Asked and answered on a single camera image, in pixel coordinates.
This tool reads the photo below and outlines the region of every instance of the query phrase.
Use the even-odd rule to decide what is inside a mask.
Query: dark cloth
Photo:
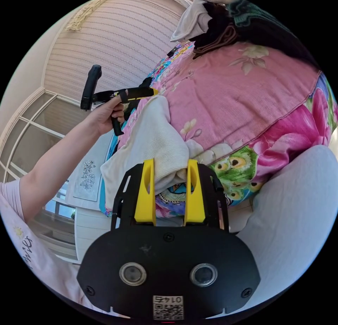
[[[231,45],[235,43],[237,39],[238,34],[235,30],[234,25],[229,24],[228,27],[224,30],[223,34],[221,34],[216,41],[206,46],[194,48],[195,56],[193,57],[193,60],[205,53],[214,51],[220,47]]]
[[[211,19],[208,22],[208,31],[206,33],[190,39],[190,41],[195,42],[194,47],[196,49],[215,42],[232,22],[228,11],[223,6],[212,2],[207,2],[203,6],[208,15],[211,16]]]
[[[280,50],[290,57],[303,60],[320,69],[311,53],[287,27],[253,3],[247,0],[235,0],[229,5],[222,6],[207,2],[204,7],[212,19],[208,22],[206,33],[190,39],[195,42],[195,53],[203,46],[212,47],[224,34],[225,29],[233,23],[237,36],[234,40],[224,40],[223,46],[232,45],[237,41],[251,42],[254,45]],[[215,46],[208,52],[219,47],[221,45]],[[206,50],[196,54],[194,58],[205,53]]]
[[[280,50],[320,69],[301,41],[270,13],[247,0],[235,0],[227,5],[227,9],[241,41]]]

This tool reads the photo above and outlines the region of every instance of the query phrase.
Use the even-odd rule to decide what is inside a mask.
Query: white knitted cloth
[[[162,95],[149,100],[141,111],[127,143],[101,166],[105,181],[106,209],[111,210],[125,173],[145,160],[154,159],[155,194],[186,181],[189,149],[170,125],[169,105]]]

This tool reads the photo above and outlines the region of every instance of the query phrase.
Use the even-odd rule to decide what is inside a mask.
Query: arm
[[[123,122],[120,102],[117,96],[91,112],[21,178],[20,199],[25,222],[34,218],[54,198],[98,138],[112,129],[110,116]]]

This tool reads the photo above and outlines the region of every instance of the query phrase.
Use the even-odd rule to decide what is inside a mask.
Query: pink floral bedspread
[[[152,87],[169,102],[171,124],[190,157],[213,168],[228,204],[257,192],[313,145],[328,145],[338,106],[323,74],[270,48],[237,43],[192,60],[185,45],[155,69]],[[143,99],[120,137],[127,141]],[[156,197],[158,216],[184,214],[185,184]]]

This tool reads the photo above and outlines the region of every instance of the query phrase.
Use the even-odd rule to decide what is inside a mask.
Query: gold decoration
[[[107,0],[92,0],[84,5],[69,21],[65,30],[66,31],[80,31],[83,22]]]

